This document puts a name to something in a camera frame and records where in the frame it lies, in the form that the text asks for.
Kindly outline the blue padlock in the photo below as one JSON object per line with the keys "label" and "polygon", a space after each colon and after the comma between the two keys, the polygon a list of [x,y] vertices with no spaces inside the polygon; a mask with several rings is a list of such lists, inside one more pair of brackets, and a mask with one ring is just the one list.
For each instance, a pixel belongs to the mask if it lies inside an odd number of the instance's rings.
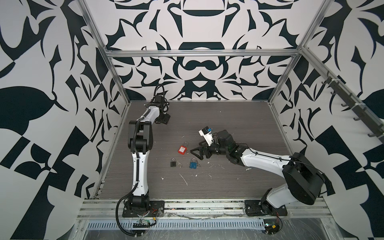
{"label": "blue padlock", "polygon": [[192,158],[191,161],[190,161],[189,168],[190,169],[197,169],[198,167],[200,167],[200,164],[199,164],[198,160],[195,159],[195,158]]}

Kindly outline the red safety padlock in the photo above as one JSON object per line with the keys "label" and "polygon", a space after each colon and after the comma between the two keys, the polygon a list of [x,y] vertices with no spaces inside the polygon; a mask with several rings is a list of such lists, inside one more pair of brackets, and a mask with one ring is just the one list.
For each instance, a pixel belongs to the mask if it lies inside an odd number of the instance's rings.
{"label": "red safety padlock", "polygon": [[178,153],[181,154],[181,155],[184,155],[186,152],[187,152],[187,149],[188,149],[188,146],[189,146],[189,143],[188,142],[184,142],[178,149]]}

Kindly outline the small black padlock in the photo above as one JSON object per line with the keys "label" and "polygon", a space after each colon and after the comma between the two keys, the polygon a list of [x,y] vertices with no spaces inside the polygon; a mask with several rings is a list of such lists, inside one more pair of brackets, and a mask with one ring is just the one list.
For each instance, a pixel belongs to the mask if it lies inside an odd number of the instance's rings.
{"label": "small black padlock", "polygon": [[171,162],[170,162],[170,167],[173,168],[173,167],[176,167],[177,166],[177,161],[175,158],[172,158],[171,159]]}

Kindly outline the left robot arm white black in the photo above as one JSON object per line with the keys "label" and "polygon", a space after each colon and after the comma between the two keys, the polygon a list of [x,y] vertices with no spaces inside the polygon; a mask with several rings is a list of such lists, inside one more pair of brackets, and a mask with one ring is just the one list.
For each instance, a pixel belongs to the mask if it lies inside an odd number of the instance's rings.
{"label": "left robot arm white black", "polygon": [[168,114],[169,103],[161,94],[156,94],[145,107],[143,115],[130,121],[128,127],[128,147],[134,162],[133,187],[128,195],[128,208],[139,214],[150,209],[147,170],[150,150],[154,144],[153,124],[166,125],[171,117]]}

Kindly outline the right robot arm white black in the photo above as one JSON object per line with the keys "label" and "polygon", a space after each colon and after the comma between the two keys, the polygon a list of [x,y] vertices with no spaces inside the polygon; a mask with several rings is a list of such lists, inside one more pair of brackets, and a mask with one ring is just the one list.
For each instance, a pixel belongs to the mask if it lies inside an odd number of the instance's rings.
{"label": "right robot arm white black", "polygon": [[222,155],[234,165],[261,169],[285,180],[280,187],[268,189],[260,200],[245,201],[245,213],[249,217],[287,216],[286,205],[296,202],[311,206],[326,183],[325,174],[301,153],[289,156],[257,151],[247,144],[236,143],[226,130],[212,133],[206,127],[199,134],[204,140],[190,151],[199,160]]}

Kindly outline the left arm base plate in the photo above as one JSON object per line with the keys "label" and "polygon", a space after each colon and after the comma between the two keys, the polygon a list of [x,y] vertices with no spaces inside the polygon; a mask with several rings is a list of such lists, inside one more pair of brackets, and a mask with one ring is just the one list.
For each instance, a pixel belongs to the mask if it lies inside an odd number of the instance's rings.
{"label": "left arm base plate", "polygon": [[123,218],[135,218],[141,216],[151,216],[151,213],[156,212],[162,213],[165,208],[164,201],[149,201],[147,204],[141,206],[140,204],[134,204],[126,202],[122,213]]}

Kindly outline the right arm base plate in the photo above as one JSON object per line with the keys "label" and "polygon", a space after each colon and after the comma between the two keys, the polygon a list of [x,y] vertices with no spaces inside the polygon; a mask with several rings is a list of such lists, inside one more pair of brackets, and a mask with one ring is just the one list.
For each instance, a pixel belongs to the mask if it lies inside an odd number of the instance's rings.
{"label": "right arm base plate", "polygon": [[286,217],[288,211],[285,205],[280,208],[274,208],[267,201],[261,200],[245,200],[245,213],[249,217],[258,216],[275,216]]}

